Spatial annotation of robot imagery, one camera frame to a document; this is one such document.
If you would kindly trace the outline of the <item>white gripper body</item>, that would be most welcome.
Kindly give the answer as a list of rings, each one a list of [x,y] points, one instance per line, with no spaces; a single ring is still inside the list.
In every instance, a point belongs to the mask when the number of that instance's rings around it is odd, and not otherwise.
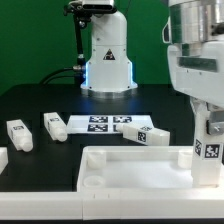
[[[183,56],[179,45],[167,49],[176,91],[224,108],[224,41],[205,42],[197,54]]]

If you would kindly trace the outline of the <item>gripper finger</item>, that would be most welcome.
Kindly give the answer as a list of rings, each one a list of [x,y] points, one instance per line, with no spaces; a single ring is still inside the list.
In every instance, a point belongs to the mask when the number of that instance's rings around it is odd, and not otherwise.
[[[209,135],[224,134],[224,108],[207,104],[209,117],[207,119],[207,133]]]

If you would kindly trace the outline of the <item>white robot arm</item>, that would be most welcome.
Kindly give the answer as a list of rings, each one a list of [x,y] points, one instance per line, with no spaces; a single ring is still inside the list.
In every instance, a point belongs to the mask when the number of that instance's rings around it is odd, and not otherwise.
[[[169,73],[175,90],[207,105],[210,135],[224,133],[224,0],[168,0]],[[84,86],[95,92],[134,88],[126,50],[126,19],[113,0],[82,0],[93,21],[92,57]]]

